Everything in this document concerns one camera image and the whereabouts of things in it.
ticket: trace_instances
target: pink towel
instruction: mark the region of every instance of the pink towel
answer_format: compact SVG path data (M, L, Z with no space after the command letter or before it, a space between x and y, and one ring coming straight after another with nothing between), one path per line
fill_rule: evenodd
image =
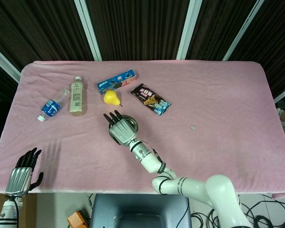
M118 88L123 107L103 103L96 83L134 69L135 83ZM82 117L69 104L47 120L41 107L81 76L87 96ZM130 91L144 83L172 103L158 116ZM34 192L154 193L149 174L129 148L109 136L103 113L117 109L139 124L179 176L205 181L224 174L238 193L285 193L285 135L262 67L254 62L39 62L26 66L0 140L0 192L18 158L38 147Z

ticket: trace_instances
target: robot finger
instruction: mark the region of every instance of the robot finger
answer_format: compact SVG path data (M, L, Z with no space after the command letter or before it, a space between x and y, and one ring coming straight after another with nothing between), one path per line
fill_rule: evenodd
M41 154L41 150L38 150L34 155L33 155L33 159L31 161L31 163L28 165L29 167L32 168L32 171L34 171L34 168L36 166L37 163L37 158L38 156Z
M32 183L30 186L29 186L29 191L33 190L34 188L38 187L41 182L43 180L43 172L41 172L38 176L38 180L35 182L35 183Z
M119 119L117 119L117 117L113 113L109 113L109 114L111 115L111 117L115 123L117 123L119 121Z
M114 112L115 112L115 114L116 114L116 116L117 116L117 118L118 118L119 120L122 120L122 119L123 119L123 116L120 115L120 113L119 113L117 110L114 110Z
M32 153L35 153L37 150L37 147L35 147L33 150L31 150Z
M110 119L109 116L107 116L107 114L104 114L104 117L106 118L106 120L110 123L110 125L114 125L115 123L113 122L113 120Z
M26 154L24 154L23 156L20 157L20 159L18 160L17 165L16 165L17 168L26 166L26 163L27 163L28 159L30 158L30 155L32 154L32 151L35 151L34 149L31 150L31 151L26 152Z

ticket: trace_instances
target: water bottle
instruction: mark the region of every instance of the water bottle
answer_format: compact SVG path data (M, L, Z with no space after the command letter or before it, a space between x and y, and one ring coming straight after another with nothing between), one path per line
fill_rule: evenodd
M38 120L43 122L54 116L70 99L71 91L66 88L60 90L53 99L50 99L41 109Z
M73 116L81 116L85 114L85 105L83 101L84 87L82 85L81 77L77 76L75 82L71 85L72 96L70 104L70 113Z

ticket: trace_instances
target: yellow pear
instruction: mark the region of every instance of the yellow pear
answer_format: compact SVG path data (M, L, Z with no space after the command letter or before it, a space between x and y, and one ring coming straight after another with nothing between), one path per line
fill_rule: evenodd
M120 100L114 90L106 91L104 95L104 102L108 105L120 105Z

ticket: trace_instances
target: ice cream package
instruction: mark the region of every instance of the ice cream package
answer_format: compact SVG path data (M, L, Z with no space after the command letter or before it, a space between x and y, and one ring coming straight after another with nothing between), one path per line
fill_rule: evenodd
M162 115L171 103L165 101L157 93L140 84L131 91L131 94L136 96L145 106L154 111L158 115Z

